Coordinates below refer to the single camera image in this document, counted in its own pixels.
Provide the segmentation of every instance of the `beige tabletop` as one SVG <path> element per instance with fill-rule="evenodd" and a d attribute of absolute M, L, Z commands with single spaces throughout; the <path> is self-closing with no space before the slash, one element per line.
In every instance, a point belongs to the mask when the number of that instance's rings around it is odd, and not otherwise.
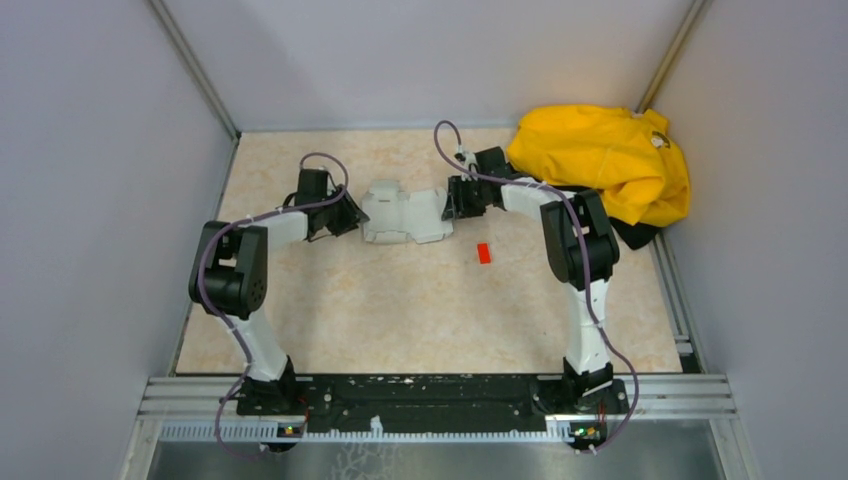
<path fill-rule="evenodd" d="M 475 151 L 506 146 L 512 133 L 462 131 L 465 146 Z M 442 138 L 453 151 L 451 136 Z M 296 188 L 300 157 L 311 151 L 346 164 L 357 202 L 372 180 L 399 180 L 412 192 L 446 187 L 455 174 L 436 153 L 431 130 L 245 134 L 220 218 L 280 205 Z M 482 242 L 489 244 L 491 264 L 478 261 Z M 679 372 L 651 254 L 620 247 L 607 297 L 609 336 L 639 371 Z M 490 208 L 485 217 L 456 222 L 446 240 L 426 245 L 366 244 L 354 231 L 287 246 L 269 263 L 268 320 L 298 372 L 562 371 L 567 299 L 548 267 L 541 225 L 520 214 Z M 239 372 L 243 361 L 221 325 L 195 305 L 177 372 Z M 613 366 L 626 371 L 618 359 Z"/>

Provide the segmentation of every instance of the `red rectangular object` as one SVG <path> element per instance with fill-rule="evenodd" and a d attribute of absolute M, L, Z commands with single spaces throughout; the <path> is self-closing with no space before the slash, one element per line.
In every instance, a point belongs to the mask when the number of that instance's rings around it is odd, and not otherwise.
<path fill-rule="evenodd" d="M 480 265 L 492 263 L 492 254 L 489 253 L 488 243 L 477 244 L 477 256 L 480 257 Z"/>

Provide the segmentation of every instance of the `purple cable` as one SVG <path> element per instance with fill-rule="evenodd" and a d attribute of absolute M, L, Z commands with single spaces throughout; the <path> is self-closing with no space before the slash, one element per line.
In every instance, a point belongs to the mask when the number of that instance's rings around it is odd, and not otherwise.
<path fill-rule="evenodd" d="M 580 228 L 580 219 L 577 217 L 577 212 L 574 211 L 574 207 L 571 206 L 571 203 L 568 201 L 568 197 L 566 197 L 564 193 L 549 185 L 540 185 L 538 183 L 519 182 L 506 178 L 492 177 L 489 175 L 484 175 L 482 173 L 477 173 L 476 171 L 471 171 L 463 167 L 462 165 L 456 163 L 453 159 L 450 158 L 450 156 L 445 153 L 444 150 L 442 150 L 442 146 L 439 143 L 439 128 L 441 128 L 442 125 L 447 125 L 453 130 L 453 132 L 456 134 L 456 143 L 460 147 L 462 147 L 462 137 L 459 135 L 459 128 L 457 128 L 457 126 L 450 120 L 441 120 L 439 123 L 436 124 L 436 127 L 433 129 L 433 143 L 435 143 L 436 150 L 439 151 L 439 155 L 442 156 L 442 159 L 444 159 L 444 161 L 448 162 L 448 165 L 473 178 L 499 183 L 501 185 L 518 185 L 544 190 L 546 192 L 550 192 L 558 196 L 560 200 L 562 200 L 562 203 L 565 204 L 565 210 L 568 212 L 568 216 L 569 218 L 571 218 L 571 223 L 574 224 L 575 227 L 574 231 L 577 233 L 577 243 L 580 246 L 580 256 L 583 259 L 583 283 L 586 285 L 586 307 L 589 309 L 589 317 L 592 318 L 592 322 L 595 324 L 596 327 L 598 327 L 598 331 L 601 334 L 601 339 L 603 339 L 604 344 L 607 346 L 609 351 L 611 351 L 613 355 L 620 358 L 621 361 L 624 362 L 625 365 L 627 365 L 627 368 L 630 370 L 630 374 L 633 376 L 633 402 L 630 404 L 630 410 L 627 411 L 627 414 L 624 416 L 624 419 L 621 421 L 621 424 L 618 426 L 618 428 L 615 429 L 612 434 L 610 434 L 610 436 L 603 444 L 596 447 L 594 450 L 583 450 L 584 453 L 598 454 L 602 450 L 604 450 L 607 445 L 611 444 L 616 437 L 618 437 L 620 432 L 624 430 L 625 425 L 627 425 L 627 423 L 630 421 L 630 417 L 633 416 L 633 412 L 636 411 L 636 404 L 639 402 L 639 375 L 636 373 L 636 368 L 633 366 L 630 360 L 628 360 L 627 357 L 622 355 L 621 352 L 619 352 L 612 345 L 612 342 L 610 342 L 610 339 L 607 336 L 607 332 L 601 326 L 601 321 L 598 320 L 598 316 L 595 314 L 595 309 L 592 307 L 592 275 L 591 270 L 589 269 L 589 254 L 587 251 L 588 249 L 586 248 L 586 239 L 583 237 L 583 230 Z"/>
<path fill-rule="evenodd" d="M 200 268 L 198 268 L 198 270 L 197 270 L 197 290 L 200 293 L 200 299 L 203 301 L 203 305 L 206 308 L 208 308 L 209 311 L 211 311 L 213 314 L 215 314 L 215 316 L 220 318 L 224 322 L 224 324 L 227 326 L 227 328 L 230 329 L 230 332 L 232 332 L 233 336 L 236 338 L 236 342 L 238 342 L 239 346 L 241 347 L 242 351 L 244 352 L 245 362 L 247 363 L 247 366 L 244 368 L 244 372 L 242 372 L 242 374 L 235 381 L 235 383 L 233 383 L 233 385 L 227 391 L 227 394 L 224 396 L 224 398 L 221 399 L 220 405 L 218 406 L 218 412 L 215 414 L 215 439 L 218 441 L 218 445 L 220 445 L 221 448 L 223 448 L 224 451 L 226 451 L 230 455 L 232 455 L 236 458 L 241 458 L 243 460 L 256 460 L 264 454 L 264 451 L 262 453 L 257 454 L 257 455 L 242 455 L 241 453 L 233 451 L 229 447 L 227 447 L 227 445 L 224 443 L 224 440 L 221 438 L 221 415 L 223 415 L 223 413 L 224 413 L 224 405 L 226 405 L 227 402 L 229 402 L 233 398 L 233 395 L 236 394 L 236 391 L 238 391 L 238 388 L 241 386 L 242 383 L 244 383 L 245 378 L 247 378 L 247 374 L 250 373 L 250 368 L 253 366 L 253 353 L 250 351 L 250 347 L 247 346 L 247 342 L 245 342 L 244 337 L 242 337 L 241 333 L 239 333 L 239 331 L 236 329 L 236 326 L 233 323 L 233 321 L 230 320 L 230 318 L 227 317 L 223 312 L 218 310 L 218 308 L 215 307 L 215 305 L 213 305 L 212 301 L 209 299 L 209 294 L 206 292 L 206 268 L 204 266 L 206 265 L 206 262 L 209 260 L 209 256 L 212 254 L 212 249 L 215 247 L 215 245 L 218 244 L 218 241 L 221 240 L 221 238 L 224 235 L 226 235 L 227 232 L 230 232 L 231 230 L 233 230 L 234 228 L 236 228 L 238 226 L 247 225 L 247 224 L 254 223 L 254 222 L 260 222 L 262 220 L 267 220 L 271 217 L 275 217 L 277 215 L 282 215 L 283 213 L 303 211 L 303 210 L 311 210 L 313 208 L 326 207 L 328 205 L 332 205 L 332 204 L 338 202 L 339 200 L 341 200 L 344 197 L 345 193 L 347 193 L 347 187 L 348 187 L 348 184 L 349 184 L 349 181 L 350 181 L 350 177 L 348 175 L 347 168 L 345 168 L 344 164 L 342 164 L 342 162 L 339 161 L 339 159 L 337 159 L 336 157 L 334 157 L 330 154 L 321 153 L 321 152 L 312 152 L 312 153 L 307 153 L 306 155 L 303 156 L 303 158 L 300 159 L 300 168 L 303 168 L 303 163 L 306 162 L 306 160 L 308 160 L 309 158 L 312 158 L 312 157 L 326 158 L 326 159 L 332 161 L 333 163 L 335 163 L 336 165 L 338 165 L 339 168 L 341 168 L 342 173 L 344 174 L 344 184 L 342 184 L 342 189 L 339 191 L 338 194 L 336 194 L 332 198 L 329 198 L 327 200 L 322 200 L 320 202 L 308 203 L 306 205 L 298 205 L 298 206 L 294 206 L 294 207 L 280 208 L 280 209 L 277 209 L 277 210 L 272 210 L 270 212 L 263 213 L 263 214 L 261 214 L 257 217 L 244 218 L 244 219 L 236 220 L 235 222 L 229 223 L 224 228 L 218 230 L 218 232 L 215 233 L 215 235 L 212 236 L 212 238 L 209 240 L 209 243 L 206 245 L 206 248 L 203 250 L 203 254 L 200 256 Z"/>

